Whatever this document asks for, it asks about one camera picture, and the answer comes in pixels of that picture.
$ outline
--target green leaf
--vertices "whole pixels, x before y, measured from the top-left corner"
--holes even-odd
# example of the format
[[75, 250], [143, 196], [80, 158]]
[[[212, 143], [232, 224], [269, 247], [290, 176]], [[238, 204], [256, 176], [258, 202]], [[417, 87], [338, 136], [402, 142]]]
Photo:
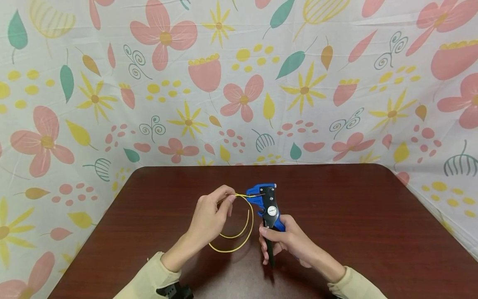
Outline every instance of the green leaf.
[[294, 1], [295, 0], [287, 0], [286, 2], [284, 2], [284, 4], [279, 6], [279, 8], [272, 15], [271, 28], [277, 28], [285, 22], [285, 20], [289, 16], [289, 13], [292, 10]]
[[282, 78], [296, 69], [299, 68], [299, 66], [304, 62], [305, 59], [305, 52], [304, 51], [298, 51], [293, 54], [291, 54], [287, 59], [284, 61], [284, 64], [282, 64], [281, 70], [279, 71], [279, 74], [277, 75], [277, 79]]
[[301, 156], [302, 156], [302, 150], [294, 142], [291, 148], [291, 159], [299, 160]]
[[17, 50], [21, 50], [28, 44], [27, 31], [23, 25], [22, 19], [18, 14], [18, 10], [13, 15], [13, 18], [10, 20], [8, 25], [8, 40], [12, 47]]
[[64, 65], [60, 70], [60, 82], [61, 87], [63, 88], [63, 93], [65, 94], [66, 102], [71, 98], [73, 94], [73, 88], [75, 87], [75, 80], [73, 79], [73, 73], [69, 66]]
[[137, 152], [127, 148], [123, 148], [123, 149], [124, 149], [124, 153], [126, 154], [126, 157], [128, 157], [128, 160], [130, 160], [131, 162], [135, 163], [140, 160], [140, 155]]

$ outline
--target right hand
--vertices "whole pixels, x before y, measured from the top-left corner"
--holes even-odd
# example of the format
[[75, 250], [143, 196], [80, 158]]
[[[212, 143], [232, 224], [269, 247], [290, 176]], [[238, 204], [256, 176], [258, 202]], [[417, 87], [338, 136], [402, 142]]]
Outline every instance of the right hand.
[[259, 227], [259, 242], [261, 244], [262, 254], [264, 255], [264, 265], [269, 263], [269, 254], [267, 253], [267, 244], [264, 238], [275, 242], [273, 246], [274, 256], [282, 250], [287, 250], [293, 254], [302, 266], [312, 267], [317, 252], [321, 249], [307, 237], [291, 215], [281, 215], [280, 221], [285, 226], [285, 232], [278, 232], [265, 228], [261, 223]]

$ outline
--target hand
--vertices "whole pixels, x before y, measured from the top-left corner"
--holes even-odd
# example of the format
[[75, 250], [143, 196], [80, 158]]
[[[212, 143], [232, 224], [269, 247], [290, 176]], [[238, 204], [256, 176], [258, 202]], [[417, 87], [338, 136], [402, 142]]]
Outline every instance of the hand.
[[269, 263], [267, 244], [264, 239], [266, 238], [275, 242], [272, 248], [274, 256], [282, 250], [286, 250], [293, 254], [302, 266], [306, 268], [313, 267], [329, 282], [336, 283], [345, 275], [345, 268], [322, 248], [312, 242], [292, 216], [281, 215], [280, 221], [285, 226], [285, 232], [271, 230], [265, 228], [262, 223], [260, 224], [259, 242], [261, 244], [262, 254], [264, 255], [264, 265]]

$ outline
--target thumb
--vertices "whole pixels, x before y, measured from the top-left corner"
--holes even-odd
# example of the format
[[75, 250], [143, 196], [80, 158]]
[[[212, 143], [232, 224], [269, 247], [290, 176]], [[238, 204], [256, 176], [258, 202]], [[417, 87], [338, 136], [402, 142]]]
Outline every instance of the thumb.
[[275, 230], [271, 230], [269, 228], [265, 228], [263, 226], [261, 226], [259, 228], [259, 233], [261, 234], [261, 236], [263, 236], [264, 238], [266, 239], [269, 239], [273, 242], [281, 242], [283, 241], [284, 239], [284, 234], [283, 232], [278, 232], [278, 231], [275, 231]]

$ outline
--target pink flower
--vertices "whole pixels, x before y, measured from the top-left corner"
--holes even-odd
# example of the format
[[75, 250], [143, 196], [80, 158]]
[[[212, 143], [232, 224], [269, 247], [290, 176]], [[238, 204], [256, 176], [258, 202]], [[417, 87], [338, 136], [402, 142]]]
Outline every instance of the pink flower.
[[456, 4], [458, 0], [444, 0], [442, 6], [432, 2], [425, 6], [417, 20], [417, 27], [428, 28], [407, 51], [407, 56], [415, 53], [426, 42], [428, 37], [436, 29], [438, 32], [449, 32], [465, 25], [478, 12], [478, 1], [465, 0]]
[[146, 19], [149, 26], [132, 21], [130, 29], [140, 43], [158, 44], [152, 54], [152, 64], [158, 71], [164, 70], [168, 65], [168, 46], [183, 51], [196, 42], [196, 24], [192, 21], [182, 21], [171, 28], [168, 11], [159, 0], [148, 0]]
[[241, 109], [240, 113], [245, 122], [252, 121], [254, 114], [249, 107], [249, 103], [254, 101], [262, 93], [264, 80], [260, 75], [252, 76], [246, 84], [246, 89], [242, 89], [236, 84], [229, 83], [224, 87], [224, 97], [230, 102], [221, 108], [221, 114], [231, 116]]
[[37, 106], [33, 110], [33, 121], [38, 133], [20, 130], [10, 137], [10, 143], [15, 150], [22, 154], [35, 155], [30, 164], [30, 174], [33, 177], [44, 176], [50, 168], [51, 154], [60, 162], [73, 164], [73, 153], [55, 143], [60, 131], [56, 114], [48, 107]]
[[345, 157], [345, 155], [347, 155], [349, 151], [360, 152], [360, 151], [368, 149], [374, 144], [375, 139], [362, 142], [363, 137], [364, 136], [362, 133], [353, 133], [352, 136], [348, 138], [347, 144], [343, 142], [334, 143], [332, 145], [332, 150], [334, 150], [334, 152], [341, 152], [341, 153], [336, 155], [333, 160], [338, 161], [342, 159], [343, 157]]
[[55, 264], [55, 256], [46, 252], [33, 266], [28, 283], [13, 279], [0, 283], [0, 299], [30, 298], [46, 283]]
[[454, 112], [466, 108], [460, 116], [459, 124], [464, 129], [478, 127], [478, 73], [471, 74], [461, 82], [461, 97], [449, 97], [438, 101], [441, 112]]
[[158, 150], [166, 155], [174, 155], [171, 158], [171, 162], [178, 164], [181, 162], [181, 156], [195, 156], [199, 153], [199, 149], [195, 146], [186, 146], [183, 148], [183, 144], [179, 139], [171, 138], [168, 141], [169, 147], [159, 146]]
[[88, 0], [90, 5], [90, 17], [94, 27], [97, 30], [101, 29], [101, 20], [99, 19], [98, 9], [96, 9], [95, 2], [101, 6], [109, 6], [113, 4], [115, 0]]

